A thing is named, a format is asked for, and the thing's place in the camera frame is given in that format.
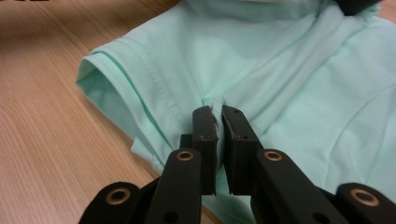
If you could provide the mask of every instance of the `wooden surface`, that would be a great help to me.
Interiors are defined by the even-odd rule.
[[[82,56],[176,2],[0,1],[1,224],[78,223],[104,186],[157,176],[75,78]],[[395,20],[395,0],[383,5]],[[219,221],[204,211],[203,223]]]

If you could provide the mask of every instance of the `light green fabric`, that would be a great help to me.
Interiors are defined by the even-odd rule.
[[[188,0],[95,49],[77,81],[159,172],[191,133],[194,109],[212,107],[222,139],[220,110],[230,105],[317,186],[360,182],[396,201],[396,27],[376,12]],[[228,195],[222,168],[217,189],[204,203],[219,218],[254,222],[249,198]]]

